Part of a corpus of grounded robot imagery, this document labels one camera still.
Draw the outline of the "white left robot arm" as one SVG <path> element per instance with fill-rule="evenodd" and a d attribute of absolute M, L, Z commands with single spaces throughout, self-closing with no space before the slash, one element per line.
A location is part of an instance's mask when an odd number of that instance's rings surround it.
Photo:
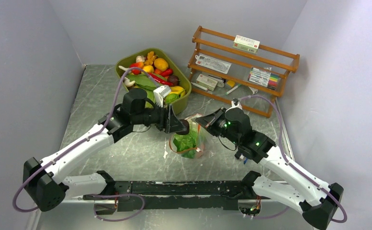
<path fill-rule="evenodd" d="M 92 154 L 132 133 L 135 125 L 155 125 L 167 134 L 188 134 L 188 122 L 178 119 L 171 105 L 156 103 L 146 108 L 150 101 L 145 90 L 132 89 L 83 136 L 40 161 L 28 159 L 23 165 L 23 188 L 37 209 L 52 210 L 67 197 L 112 193 L 115 181 L 104 171 L 79 177 L 69 174 Z"/>

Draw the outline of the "clear zip bag orange zipper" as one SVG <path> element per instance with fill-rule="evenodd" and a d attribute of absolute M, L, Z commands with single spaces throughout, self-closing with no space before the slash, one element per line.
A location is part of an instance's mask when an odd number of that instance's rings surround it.
<path fill-rule="evenodd" d="M 186 118 L 190 129 L 187 135 L 173 134 L 169 139 L 169 148 L 172 152 L 188 158 L 197 159 L 213 150 L 212 136 L 196 122 L 202 114 L 194 114 Z"/>

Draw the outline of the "dark purple plum toy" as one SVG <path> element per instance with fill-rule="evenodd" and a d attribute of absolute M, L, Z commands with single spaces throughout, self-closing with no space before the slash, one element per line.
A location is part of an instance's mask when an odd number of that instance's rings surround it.
<path fill-rule="evenodd" d="M 187 135 L 189 134 L 189 131 L 190 131 L 190 124 L 187 120 L 185 119 L 181 119 L 180 120 L 184 126 L 184 130 L 181 131 L 181 132 L 178 132 L 179 135 Z"/>

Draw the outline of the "napa cabbage toy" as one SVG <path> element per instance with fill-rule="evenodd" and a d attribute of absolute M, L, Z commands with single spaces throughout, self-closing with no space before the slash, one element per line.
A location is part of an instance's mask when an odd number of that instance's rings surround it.
<path fill-rule="evenodd" d="M 197 140 L 198 132 L 195 129 L 189 131 L 187 135 L 175 134 L 173 136 L 173 144 L 176 148 L 175 152 L 184 158 L 195 159 L 197 158 Z"/>

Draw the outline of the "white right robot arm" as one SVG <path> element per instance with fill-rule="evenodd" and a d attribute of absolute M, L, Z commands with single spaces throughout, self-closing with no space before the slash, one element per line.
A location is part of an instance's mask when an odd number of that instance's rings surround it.
<path fill-rule="evenodd" d="M 249 116 L 240 108 L 220 108 L 196 118 L 196 122 L 212 136 L 228 139 L 238 153 L 286 182 L 281 184 L 250 172 L 243 179 L 249 191 L 296 210 L 318 230 L 327 229 L 344 192 L 340 184 L 328 184 L 282 153 L 271 138 L 252 128 Z"/>

